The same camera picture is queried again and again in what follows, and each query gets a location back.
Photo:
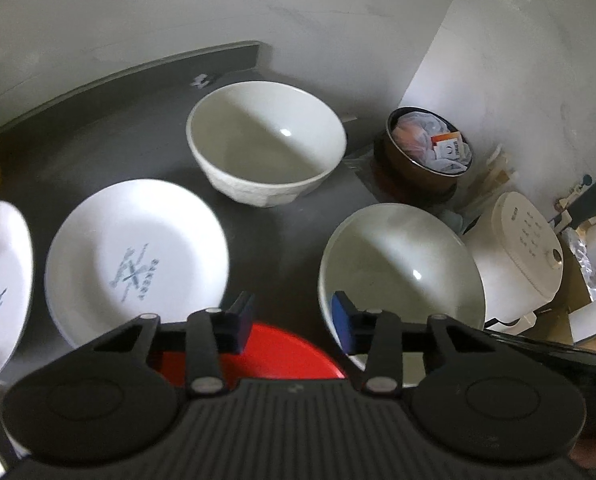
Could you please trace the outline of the white rice cooker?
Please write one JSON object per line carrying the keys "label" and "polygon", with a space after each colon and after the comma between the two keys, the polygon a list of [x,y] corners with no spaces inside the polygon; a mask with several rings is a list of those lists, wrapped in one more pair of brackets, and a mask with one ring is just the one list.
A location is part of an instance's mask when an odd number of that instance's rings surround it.
{"label": "white rice cooker", "polygon": [[518,192],[501,194],[462,235],[480,273],[484,327],[518,335],[560,289],[564,256],[537,207]]}

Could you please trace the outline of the white plate with bakery print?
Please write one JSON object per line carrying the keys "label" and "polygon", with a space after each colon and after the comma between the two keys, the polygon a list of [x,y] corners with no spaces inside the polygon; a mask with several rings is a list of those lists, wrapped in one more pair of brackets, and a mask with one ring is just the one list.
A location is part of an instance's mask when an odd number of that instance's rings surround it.
{"label": "white plate with bakery print", "polygon": [[213,210],[179,185],[136,179],[69,214],[50,244],[44,289],[52,320],[77,348],[141,314],[182,322],[217,307],[228,275]]}

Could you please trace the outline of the red and black bowl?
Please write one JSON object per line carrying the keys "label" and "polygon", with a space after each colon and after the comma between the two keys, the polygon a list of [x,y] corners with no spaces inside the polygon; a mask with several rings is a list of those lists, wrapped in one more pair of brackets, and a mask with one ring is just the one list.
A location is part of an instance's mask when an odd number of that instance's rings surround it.
{"label": "red and black bowl", "polygon": [[[221,365],[227,390],[247,378],[311,380],[345,377],[337,364],[313,344],[280,328],[255,322],[243,353],[223,354]],[[166,354],[159,370],[154,371],[171,385],[180,387],[184,382],[184,357],[178,353]],[[221,392],[191,393],[215,396]]]}

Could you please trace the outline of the white textured deep bowl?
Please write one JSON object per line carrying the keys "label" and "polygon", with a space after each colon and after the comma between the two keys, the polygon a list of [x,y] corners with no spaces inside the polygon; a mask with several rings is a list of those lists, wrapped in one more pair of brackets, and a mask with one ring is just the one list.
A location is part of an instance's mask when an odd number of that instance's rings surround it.
{"label": "white textured deep bowl", "polygon": [[213,188],[260,208],[315,190],[347,149],[345,128],[326,103],[289,84],[262,80],[207,94],[187,117],[186,138]]}

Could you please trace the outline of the brown pot with packets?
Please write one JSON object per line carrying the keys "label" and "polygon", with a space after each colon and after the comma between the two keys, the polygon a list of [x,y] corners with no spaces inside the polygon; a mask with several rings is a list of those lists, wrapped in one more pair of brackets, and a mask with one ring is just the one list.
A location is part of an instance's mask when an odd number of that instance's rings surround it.
{"label": "brown pot with packets", "polygon": [[474,164],[465,134],[424,108],[400,107],[391,112],[381,142],[389,166],[419,192],[451,192]]}

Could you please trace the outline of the wide white shallow bowl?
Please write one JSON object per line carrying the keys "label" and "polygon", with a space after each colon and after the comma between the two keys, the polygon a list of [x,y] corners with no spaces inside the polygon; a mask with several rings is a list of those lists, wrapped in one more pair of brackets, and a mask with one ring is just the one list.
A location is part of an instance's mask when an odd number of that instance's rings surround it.
{"label": "wide white shallow bowl", "polygon": [[424,323],[442,313],[484,327],[484,286],[472,255],[441,220],[413,206],[367,206],[334,230],[317,281],[332,334],[331,298],[338,290],[361,310],[391,311],[404,322]]}

